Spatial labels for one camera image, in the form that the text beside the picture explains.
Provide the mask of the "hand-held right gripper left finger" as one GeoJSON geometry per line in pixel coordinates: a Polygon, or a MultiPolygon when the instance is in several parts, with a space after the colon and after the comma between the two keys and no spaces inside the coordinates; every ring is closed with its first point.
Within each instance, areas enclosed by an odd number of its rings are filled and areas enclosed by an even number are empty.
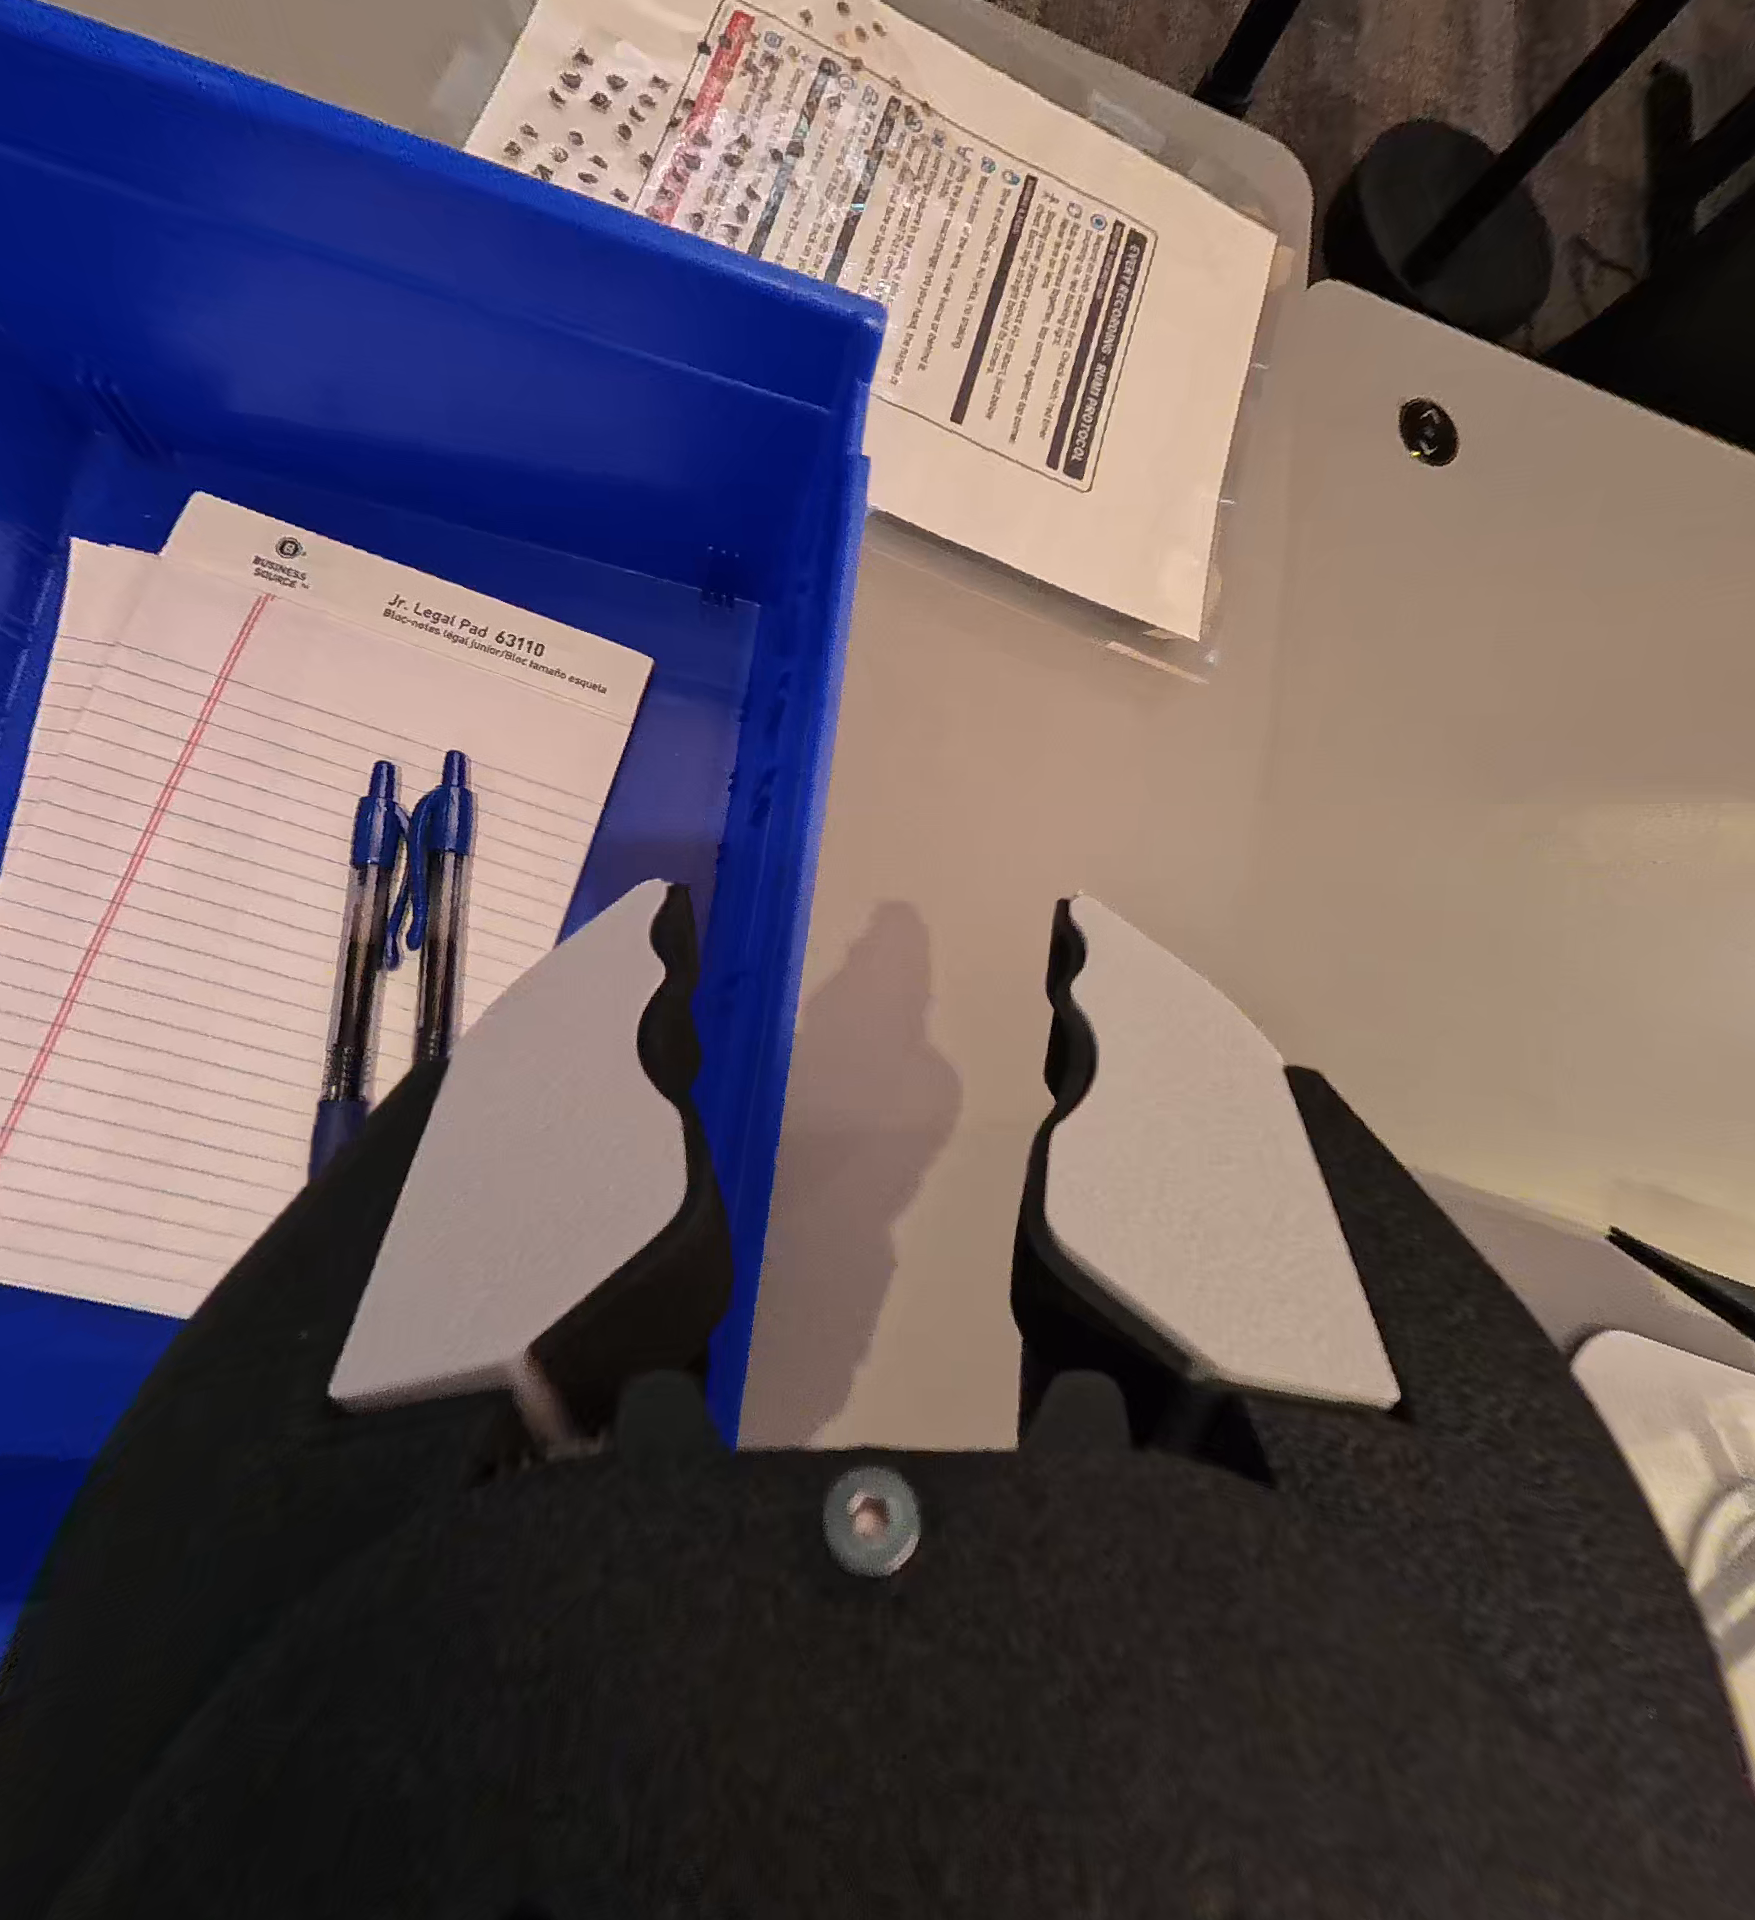
{"type": "Polygon", "coordinates": [[[648,879],[457,1043],[331,1369],[365,1437],[498,1422],[506,1451],[586,1453],[654,1422],[715,1442],[735,1259],[695,984],[689,887],[648,879]]]}

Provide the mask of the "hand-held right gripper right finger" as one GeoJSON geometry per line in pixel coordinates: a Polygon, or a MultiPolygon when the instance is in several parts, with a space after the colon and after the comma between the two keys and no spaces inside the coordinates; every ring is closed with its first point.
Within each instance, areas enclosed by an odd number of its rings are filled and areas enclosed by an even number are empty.
{"type": "Polygon", "coordinates": [[[1050,1095],[1013,1217],[1020,1434],[1065,1373],[1139,1445],[1226,1400],[1393,1413],[1400,1382],[1286,1063],[1189,961],[1089,894],[1045,961],[1050,1095]]]}

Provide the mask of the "blue retractable pen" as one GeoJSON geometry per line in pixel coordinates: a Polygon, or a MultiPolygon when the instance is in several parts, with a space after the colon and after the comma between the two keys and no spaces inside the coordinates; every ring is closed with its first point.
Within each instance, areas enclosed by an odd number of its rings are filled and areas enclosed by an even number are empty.
{"type": "Polygon", "coordinates": [[[457,1039],[477,830],[472,759],[447,748],[433,789],[411,809],[402,943],[418,959],[412,1066],[445,1062],[457,1039]]]}
{"type": "Polygon", "coordinates": [[[335,990],[309,1132],[309,1180],[350,1147],[371,1115],[382,990],[394,965],[392,907],[411,844],[396,763],[373,759],[351,817],[335,990]]]}

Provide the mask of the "white lined notepad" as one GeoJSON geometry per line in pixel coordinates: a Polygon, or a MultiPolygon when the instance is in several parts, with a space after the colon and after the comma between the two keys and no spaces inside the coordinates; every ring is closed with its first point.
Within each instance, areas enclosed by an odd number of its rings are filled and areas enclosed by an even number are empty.
{"type": "Polygon", "coordinates": [[[0,859],[0,1284],[189,1315],[305,1184],[378,763],[473,789],[457,1025],[558,940],[650,659],[194,491],[0,859]]]}

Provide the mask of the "blue plastic bin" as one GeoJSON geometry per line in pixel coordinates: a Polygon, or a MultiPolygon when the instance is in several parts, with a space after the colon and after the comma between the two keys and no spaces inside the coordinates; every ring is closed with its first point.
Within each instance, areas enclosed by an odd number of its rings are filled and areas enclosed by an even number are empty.
{"type": "Polygon", "coordinates": [[[654,659],[568,923],[698,907],[735,1437],[864,546],[877,309],[51,5],[0,5],[0,849],[71,538],[191,491],[654,659]]]}

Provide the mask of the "white flat board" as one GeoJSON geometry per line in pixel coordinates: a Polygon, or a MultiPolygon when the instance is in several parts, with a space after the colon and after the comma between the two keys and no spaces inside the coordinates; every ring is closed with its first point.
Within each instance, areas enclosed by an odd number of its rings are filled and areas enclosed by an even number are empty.
{"type": "Polygon", "coordinates": [[[1573,1371],[1681,1565],[1755,1769],[1755,1373],[1630,1331],[1593,1333],[1573,1371]]]}

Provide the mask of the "barcode sheet in sleeve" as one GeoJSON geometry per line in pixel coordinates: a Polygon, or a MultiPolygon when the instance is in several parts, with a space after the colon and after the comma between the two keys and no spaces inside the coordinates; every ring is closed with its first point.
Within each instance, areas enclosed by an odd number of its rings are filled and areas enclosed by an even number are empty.
{"type": "Polygon", "coordinates": [[[895,5],[535,5],[464,147],[885,311],[868,505],[1200,637],[1275,232],[895,5]]]}

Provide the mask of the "black round floor base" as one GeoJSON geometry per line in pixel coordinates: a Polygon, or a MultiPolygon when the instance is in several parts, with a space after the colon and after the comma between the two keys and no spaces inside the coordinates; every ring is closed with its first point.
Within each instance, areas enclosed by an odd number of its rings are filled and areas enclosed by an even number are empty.
{"type": "Polygon", "coordinates": [[[1430,269],[1421,242],[1491,170],[1492,147],[1445,122],[1385,130],[1352,163],[1320,219],[1320,269],[1474,338],[1507,342],[1531,326],[1554,279],[1554,236],[1513,184],[1430,269]]]}

